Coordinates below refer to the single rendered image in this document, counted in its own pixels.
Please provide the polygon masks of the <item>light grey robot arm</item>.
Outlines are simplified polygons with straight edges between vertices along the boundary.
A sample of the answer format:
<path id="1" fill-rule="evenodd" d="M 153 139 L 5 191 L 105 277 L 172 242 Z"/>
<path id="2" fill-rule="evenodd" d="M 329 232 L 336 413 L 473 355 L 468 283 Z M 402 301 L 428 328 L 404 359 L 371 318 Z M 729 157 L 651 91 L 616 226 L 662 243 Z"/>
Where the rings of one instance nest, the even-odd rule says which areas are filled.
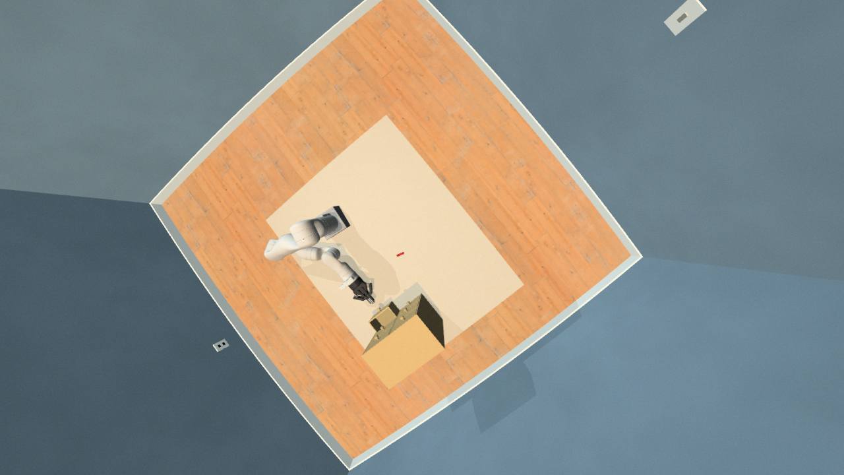
<path id="1" fill-rule="evenodd" d="M 320 238 L 331 234 L 338 228 L 338 220 L 335 216 L 330 213 L 320 216 L 320 218 L 300 220 L 291 226 L 291 234 L 286 234 L 278 239 L 271 239 L 266 246 L 264 256 L 269 261 L 282 261 L 285 256 L 292 255 L 292 253 L 296 253 L 306 261 L 320 261 L 322 259 L 327 267 L 340 275 L 344 281 L 340 290 L 343 290 L 346 286 L 355 282 L 359 275 L 349 267 L 348 263 L 338 261 L 340 250 L 335 247 L 311 247 L 317 244 Z"/>

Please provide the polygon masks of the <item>brown chest of drawers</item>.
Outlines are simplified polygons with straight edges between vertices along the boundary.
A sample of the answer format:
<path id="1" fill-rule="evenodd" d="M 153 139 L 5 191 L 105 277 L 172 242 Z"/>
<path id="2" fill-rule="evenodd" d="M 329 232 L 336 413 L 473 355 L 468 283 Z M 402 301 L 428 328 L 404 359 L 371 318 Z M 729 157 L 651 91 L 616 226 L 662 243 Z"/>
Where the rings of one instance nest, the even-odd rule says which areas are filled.
<path id="1" fill-rule="evenodd" d="M 443 319 L 420 294 L 416 314 L 362 358 L 388 390 L 445 350 Z"/>

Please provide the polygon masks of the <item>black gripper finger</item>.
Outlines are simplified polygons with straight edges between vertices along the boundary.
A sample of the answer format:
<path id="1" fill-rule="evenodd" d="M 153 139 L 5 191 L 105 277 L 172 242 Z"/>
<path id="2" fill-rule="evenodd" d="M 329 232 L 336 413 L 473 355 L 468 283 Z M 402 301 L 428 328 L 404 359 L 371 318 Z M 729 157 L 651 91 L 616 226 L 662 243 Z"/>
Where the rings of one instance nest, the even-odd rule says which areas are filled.
<path id="1" fill-rule="evenodd" d="M 357 294 L 361 294 L 361 295 L 360 295 L 360 296 L 358 296 Z M 362 294 L 362 293 L 361 293 L 361 291 L 357 290 L 357 294 L 355 294 L 355 297 L 353 297 L 353 299 L 354 299 L 354 300 L 361 300 L 361 301 L 367 300 L 367 301 L 369 301 L 369 302 L 370 302 L 370 304 L 373 304 L 373 303 L 369 300 L 369 298 L 367 297 L 367 295 Z"/>
<path id="2" fill-rule="evenodd" d="M 368 288 L 370 288 L 370 292 L 369 292 L 368 290 L 367 290 L 367 291 L 365 291 L 365 289 L 364 289 L 364 288 L 361 288 L 361 290 L 364 292 L 364 294 L 365 294 L 365 295 L 367 295 L 367 297 L 369 298 L 369 300 L 370 300 L 372 303 L 374 303 L 374 302 L 375 302 L 375 300 L 374 300 L 374 298 L 372 298 L 372 283 L 367 284 L 367 286 L 368 286 Z"/>

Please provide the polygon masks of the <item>tan wooden drawer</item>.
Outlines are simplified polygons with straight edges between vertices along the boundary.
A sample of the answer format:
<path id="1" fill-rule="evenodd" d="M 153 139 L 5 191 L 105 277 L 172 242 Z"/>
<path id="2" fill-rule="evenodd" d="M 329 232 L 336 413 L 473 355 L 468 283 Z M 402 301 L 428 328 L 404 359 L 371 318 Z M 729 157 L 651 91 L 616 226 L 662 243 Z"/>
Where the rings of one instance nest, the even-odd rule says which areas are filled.
<path id="1" fill-rule="evenodd" d="M 405 323 L 406 321 L 409 321 L 409 319 L 411 319 L 416 314 L 417 309 L 418 309 L 418 307 L 416 307 L 416 309 L 414 309 L 412 312 L 409 313 L 409 315 L 406 315 L 405 317 L 401 316 L 399 318 L 399 319 L 401 319 L 401 321 L 398 321 L 395 325 L 393 325 L 391 333 L 393 331 L 395 331 L 398 327 L 401 327 L 401 325 L 403 325 L 403 323 Z"/>
<path id="2" fill-rule="evenodd" d="M 385 306 L 383 309 L 379 308 L 377 311 L 376 315 L 373 315 L 374 317 L 372 317 L 368 322 L 370 323 L 372 329 L 376 332 L 378 332 L 382 326 L 385 327 L 389 322 L 393 321 L 393 319 L 395 319 L 399 314 L 399 309 L 393 301 L 391 301 L 388 307 Z"/>
<path id="3" fill-rule="evenodd" d="M 397 319 L 397 318 L 396 318 L 396 319 Z M 393 319 L 393 321 L 391 321 L 391 323 L 388 323 L 388 325 L 386 325 L 385 327 L 383 327 L 383 326 L 382 326 L 382 327 L 380 328 L 380 329 L 382 329 L 382 330 L 379 330 L 379 331 L 376 333 L 376 335 L 377 335 L 377 336 L 380 336 L 383 332 L 385 332 L 385 331 L 386 331 L 386 330 L 388 330 L 390 327 L 392 327 L 392 325 L 393 325 L 393 323 L 394 323 L 394 321 L 395 321 L 396 319 Z"/>
<path id="4" fill-rule="evenodd" d="M 406 309 L 406 307 L 405 307 L 404 312 L 403 312 L 401 315 L 399 315 L 399 316 L 397 317 L 397 321 L 396 321 L 396 323 L 397 323 L 398 321 L 400 321 L 400 319 L 399 319 L 399 318 L 400 318 L 401 316 L 404 316 L 404 317 L 405 317 L 405 315 L 409 315 L 409 313 L 410 313 L 412 310 L 416 309 L 416 307 L 418 307 L 418 303 L 419 303 L 419 301 L 417 301 L 415 304 L 413 304 L 413 305 L 412 305 L 409 309 Z"/>
<path id="5" fill-rule="evenodd" d="M 392 327 L 391 327 L 391 328 L 392 328 Z M 373 346 L 376 346 L 376 344 L 378 344 L 378 342 L 382 342 L 382 340 L 388 336 L 389 332 L 391 331 L 391 328 L 389 328 L 387 331 L 385 331 L 384 333 L 382 333 L 382 336 L 375 336 L 375 339 L 373 340 L 373 342 L 371 342 L 371 343 L 368 345 L 368 348 L 365 350 L 365 352 L 367 352 L 368 350 L 370 350 L 371 348 L 373 348 Z M 364 352 L 364 354 L 365 354 L 365 352 Z"/>
<path id="6" fill-rule="evenodd" d="M 411 307 L 416 301 L 418 301 L 419 298 L 420 298 L 420 295 L 418 297 L 416 297 L 416 299 L 413 300 L 413 301 L 407 301 L 407 305 L 405 306 L 406 309 L 409 309 L 409 307 Z M 404 307 L 404 309 L 405 309 L 405 307 Z M 401 311 L 399 312 L 399 315 L 401 315 L 401 313 L 403 313 L 403 312 L 404 312 L 404 310 L 401 309 Z"/>

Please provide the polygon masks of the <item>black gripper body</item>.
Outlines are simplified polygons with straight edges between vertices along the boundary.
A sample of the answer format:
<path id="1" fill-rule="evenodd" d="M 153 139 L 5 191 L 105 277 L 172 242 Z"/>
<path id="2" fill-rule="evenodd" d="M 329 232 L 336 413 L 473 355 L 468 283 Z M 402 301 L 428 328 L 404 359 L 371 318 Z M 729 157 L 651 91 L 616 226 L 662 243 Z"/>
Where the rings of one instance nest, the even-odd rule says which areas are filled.
<path id="1" fill-rule="evenodd" d="M 349 288 L 353 291 L 353 293 L 354 293 L 354 294 L 357 294 L 357 290 L 361 291 L 361 293 L 362 293 L 362 294 L 364 294 L 364 292 L 361 290 L 361 288 L 364 288 L 364 289 L 365 289 L 365 291 L 367 291 L 367 283 L 363 282 L 363 280 L 362 280 L 362 279 L 361 279 L 361 277 L 359 276 L 359 277 L 355 280 L 355 282 L 352 282 L 352 283 L 349 285 Z M 357 295 L 361 295 L 361 294 L 357 294 Z"/>

